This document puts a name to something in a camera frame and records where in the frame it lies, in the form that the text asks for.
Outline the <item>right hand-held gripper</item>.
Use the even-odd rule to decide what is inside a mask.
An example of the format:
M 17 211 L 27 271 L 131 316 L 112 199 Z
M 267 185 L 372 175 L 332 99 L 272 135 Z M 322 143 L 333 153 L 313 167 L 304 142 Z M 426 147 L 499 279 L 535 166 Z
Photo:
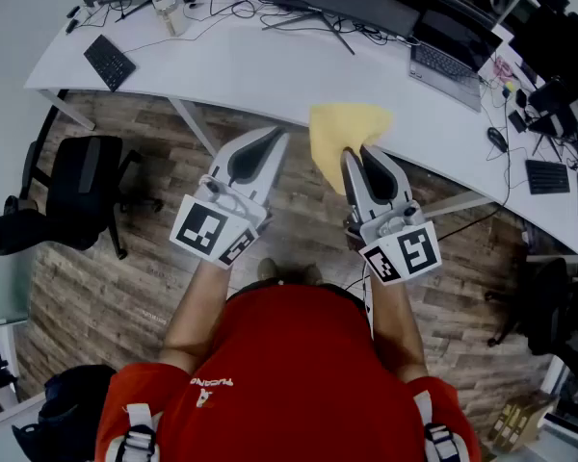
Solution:
M 412 200 L 405 172 L 378 147 L 362 146 L 360 155 L 362 163 L 351 148 L 345 148 L 341 155 L 345 193 L 355 213 L 346 222 L 350 248 L 384 286 L 441 266 L 434 225 Z M 394 210 L 367 222 L 355 221 L 367 220 L 367 209 L 385 207 Z

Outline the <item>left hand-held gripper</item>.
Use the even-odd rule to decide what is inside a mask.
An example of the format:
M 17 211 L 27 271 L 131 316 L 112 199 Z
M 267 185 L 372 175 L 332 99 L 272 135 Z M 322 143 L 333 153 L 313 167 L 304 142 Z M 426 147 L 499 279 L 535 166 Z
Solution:
M 231 268 L 270 218 L 263 205 L 288 142 L 289 134 L 272 126 L 250 130 L 226 143 L 196 192 L 184 196 L 170 241 L 221 269 Z M 253 185 L 253 200 L 231 188 L 233 184 Z

